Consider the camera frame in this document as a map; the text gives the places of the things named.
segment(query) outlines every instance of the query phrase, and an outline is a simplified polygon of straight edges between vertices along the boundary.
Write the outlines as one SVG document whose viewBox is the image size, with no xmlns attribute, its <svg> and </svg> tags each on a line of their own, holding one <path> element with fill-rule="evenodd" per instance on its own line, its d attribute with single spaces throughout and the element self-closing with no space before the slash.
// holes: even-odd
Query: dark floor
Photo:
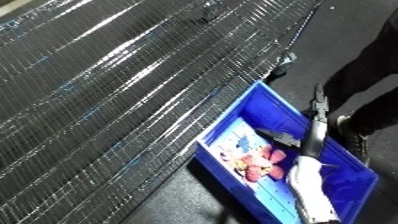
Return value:
<svg viewBox="0 0 398 224">
<path fill-rule="evenodd" d="M 315 83 L 323 83 L 353 59 L 378 33 L 383 22 L 398 7 L 396 0 L 328 0 L 318 11 L 296 45 L 299 60 L 289 75 L 273 88 L 297 109 L 307 107 Z M 349 114 L 396 86 L 391 76 L 364 94 L 352 98 L 335 113 Z M 370 139 L 371 168 L 380 181 L 357 218 L 358 224 L 398 223 L 398 127 L 376 133 Z M 126 223 L 253 223 L 236 202 L 223 194 L 197 164 L 179 171 Z"/>
</svg>

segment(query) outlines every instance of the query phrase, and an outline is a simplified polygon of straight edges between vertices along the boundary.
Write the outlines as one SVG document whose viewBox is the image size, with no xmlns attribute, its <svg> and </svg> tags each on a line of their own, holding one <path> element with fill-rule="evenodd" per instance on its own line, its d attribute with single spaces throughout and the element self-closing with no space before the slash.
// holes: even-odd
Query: metal wire grid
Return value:
<svg viewBox="0 0 398 224">
<path fill-rule="evenodd" d="M 228 1 L 206 22 L 188 0 L 64 0 L 4 24 L 0 220 L 121 221 L 313 5 Z"/>
</svg>

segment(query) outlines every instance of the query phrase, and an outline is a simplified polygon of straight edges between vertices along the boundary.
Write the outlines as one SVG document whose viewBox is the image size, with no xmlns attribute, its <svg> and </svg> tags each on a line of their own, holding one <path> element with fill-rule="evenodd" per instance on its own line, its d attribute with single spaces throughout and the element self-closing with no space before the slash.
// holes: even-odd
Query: black trousers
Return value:
<svg viewBox="0 0 398 224">
<path fill-rule="evenodd" d="M 338 109 L 354 94 L 397 73 L 398 9 L 386 21 L 377 38 L 324 85 L 330 112 Z M 362 106 L 351 118 L 352 129 L 363 135 L 371 135 L 376 130 L 398 124 L 398 83 L 392 91 Z"/>
</svg>

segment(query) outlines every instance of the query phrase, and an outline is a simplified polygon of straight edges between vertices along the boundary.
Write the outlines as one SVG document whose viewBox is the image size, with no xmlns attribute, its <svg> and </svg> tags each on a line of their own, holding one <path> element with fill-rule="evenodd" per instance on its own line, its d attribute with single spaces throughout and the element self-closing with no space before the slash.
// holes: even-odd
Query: person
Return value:
<svg viewBox="0 0 398 224">
<path fill-rule="evenodd" d="M 329 113 L 337 110 L 354 94 L 363 92 L 396 73 L 398 9 L 384 23 L 377 38 L 324 84 L 324 92 L 329 100 Z M 363 105 L 353 115 L 338 117 L 335 127 L 345 140 L 347 150 L 368 165 L 368 136 L 397 123 L 398 87 Z"/>
</svg>

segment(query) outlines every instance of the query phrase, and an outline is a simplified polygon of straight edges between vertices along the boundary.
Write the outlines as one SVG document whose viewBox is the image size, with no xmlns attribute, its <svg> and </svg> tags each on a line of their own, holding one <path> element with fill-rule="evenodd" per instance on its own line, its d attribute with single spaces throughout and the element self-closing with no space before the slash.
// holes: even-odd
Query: blue plastic crate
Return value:
<svg viewBox="0 0 398 224">
<path fill-rule="evenodd" d="M 237 144 L 242 139 L 251 148 L 266 144 L 264 139 L 255 134 L 254 128 L 286 132 L 302 139 L 308 125 L 308 119 L 259 81 L 199 136 L 196 159 L 260 223 L 300 223 L 294 206 L 295 199 L 286 185 L 285 177 L 276 180 L 265 175 L 249 187 L 221 159 L 220 153 L 226 145 Z M 297 152 L 284 151 L 287 157 L 278 165 L 288 172 Z M 335 166 L 325 167 L 321 171 L 326 178 L 324 192 L 342 223 L 353 223 L 378 176 L 330 138 L 327 139 L 321 162 Z"/>
</svg>

